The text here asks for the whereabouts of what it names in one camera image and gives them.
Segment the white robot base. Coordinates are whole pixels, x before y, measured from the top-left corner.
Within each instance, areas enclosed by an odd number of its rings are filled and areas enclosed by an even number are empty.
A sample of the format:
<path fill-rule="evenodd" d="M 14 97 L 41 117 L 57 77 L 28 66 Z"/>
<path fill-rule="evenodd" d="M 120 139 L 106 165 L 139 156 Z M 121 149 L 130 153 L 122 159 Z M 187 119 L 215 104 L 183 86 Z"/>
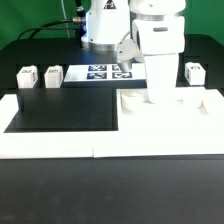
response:
<path fill-rule="evenodd" d="M 84 48 L 97 51 L 137 50 L 137 44 L 127 39 L 131 30 L 128 0 L 91 0 L 85 19 L 86 33 L 81 38 Z"/>

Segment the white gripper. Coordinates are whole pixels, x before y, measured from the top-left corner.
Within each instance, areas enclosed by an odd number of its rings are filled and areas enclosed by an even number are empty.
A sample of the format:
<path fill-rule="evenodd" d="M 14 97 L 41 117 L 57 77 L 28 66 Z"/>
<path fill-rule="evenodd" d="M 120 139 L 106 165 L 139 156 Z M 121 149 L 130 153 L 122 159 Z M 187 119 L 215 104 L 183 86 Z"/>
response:
<path fill-rule="evenodd" d="M 144 64 L 149 101 L 172 101 L 179 68 L 179 54 L 145 56 Z"/>

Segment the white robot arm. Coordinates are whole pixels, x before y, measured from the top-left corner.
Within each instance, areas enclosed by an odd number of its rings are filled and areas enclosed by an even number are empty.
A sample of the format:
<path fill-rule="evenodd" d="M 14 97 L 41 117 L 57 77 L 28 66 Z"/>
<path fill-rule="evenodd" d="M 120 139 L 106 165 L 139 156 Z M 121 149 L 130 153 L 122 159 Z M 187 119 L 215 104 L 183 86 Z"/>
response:
<path fill-rule="evenodd" d="M 130 0 L 131 36 L 143 57 L 149 101 L 174 98 L 184 51 L 185 0 Z"/>

